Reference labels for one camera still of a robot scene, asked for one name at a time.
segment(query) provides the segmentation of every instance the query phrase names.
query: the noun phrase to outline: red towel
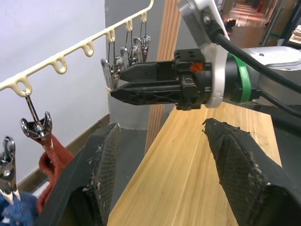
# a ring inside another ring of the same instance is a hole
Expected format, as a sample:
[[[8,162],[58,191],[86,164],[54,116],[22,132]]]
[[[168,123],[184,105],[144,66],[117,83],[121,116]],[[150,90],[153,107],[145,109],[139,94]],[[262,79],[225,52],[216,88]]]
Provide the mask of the red towel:
[[[39,214],[43,211],[45,203],[47,203],[62,171],[73,159],[73,154],[64,148],[55,136],[52,134],[48,136],[46,141],[39,142],[45,149],[40,158],[39,166],[49,177],[49,185],[37,201],[37,211]]]

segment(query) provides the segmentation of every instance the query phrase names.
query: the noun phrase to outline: wooden pole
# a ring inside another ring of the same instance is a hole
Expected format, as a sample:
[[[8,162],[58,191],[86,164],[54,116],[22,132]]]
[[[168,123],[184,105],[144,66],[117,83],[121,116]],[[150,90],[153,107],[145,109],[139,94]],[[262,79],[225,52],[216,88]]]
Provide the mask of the wooden pole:
[[[179,0],[165,0],[157,61],[171,60],[174,57],[174,48],[177,42],[181,18],[178,3]],[[160,131],[163,110],[164,105],[150,106],[145,153],[148,151]]]

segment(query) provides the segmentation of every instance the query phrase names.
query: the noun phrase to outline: hanging rack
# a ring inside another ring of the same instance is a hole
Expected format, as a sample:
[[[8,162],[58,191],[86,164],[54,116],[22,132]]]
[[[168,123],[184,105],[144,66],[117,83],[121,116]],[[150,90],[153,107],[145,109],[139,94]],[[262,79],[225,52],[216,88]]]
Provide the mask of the hanging rack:
[[[10,77],[6,79],[5,81],[0,83],[0,91],[11,88],[17,95],[20,97],[26,97],[26,95],[30,95],[32,93],[32,86],[29,83],[27,77],[38,72],[39,70],[43,69],[44,67],[48,65],[52,65],[54,70],[58,74],[65,74],[67,71],[67,63],[65,60],[65,56],[74,52],[75,50],[82,48],[84,50],[84,53],[86,56],[91,57],[94,54],[94,46],[92,41],[100,38],[103,35],[107,36],[107,39],[110,43],[113,43],[115,41],[115,28],[118,28],[125,24],[127,32],[132,31],[133,29],[133,19],[136,17],[141,18],[142,23],[146,23],[146,12],[149,11],[154,4],[154,0],[150,0],[150,4],[147,8],[123,19],[122,21],[119,21],[118,23],[78,42],[77,44],[57,53],[53,56],[47,58],[46,60],[36,64],[35,66],[32,66],[31,68],[28,68],[25,71],[22,71],[13,77]],[[21,90],[21,88],[18,86],[18,83],[23,83],[25,86],[25,90]]]

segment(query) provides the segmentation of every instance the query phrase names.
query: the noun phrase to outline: wooden plank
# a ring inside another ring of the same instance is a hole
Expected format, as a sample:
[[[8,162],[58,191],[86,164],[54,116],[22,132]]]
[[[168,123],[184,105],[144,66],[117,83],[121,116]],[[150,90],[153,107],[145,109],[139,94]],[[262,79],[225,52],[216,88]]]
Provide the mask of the wooden plank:
[[[173,59],[181,18],[180,11],[177,6],[178,2],[179,0],[165,0],[157,54],[158,61]],[[145,153],[148,151],[149,147],[160,131],[163,111],[164,105],[150,106]]]
[[[108,226],[235,226],[219,185],[206,118],[250,131],[281,164],[269,115],[222,103],[219,108],[173,110],[110,214]]]

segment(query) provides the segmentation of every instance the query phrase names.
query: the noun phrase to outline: baseboard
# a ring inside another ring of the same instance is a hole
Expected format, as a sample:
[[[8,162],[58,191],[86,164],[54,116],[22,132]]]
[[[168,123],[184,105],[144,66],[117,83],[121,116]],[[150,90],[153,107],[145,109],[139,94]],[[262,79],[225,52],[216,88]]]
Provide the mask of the baseboard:
[[[75,140],[66,146],[72,154],[76,155],[86,144],[89,136],[94,133],[97,129],[110,124],[110,115],[107,114],[101,118],[92,127],[83,132]],[[18,184],[19,191],[32,192],[39,188],[39,186],[47,180],[47,175],[44,174],[40,169],[34,171],[31,175],[25,178]]]

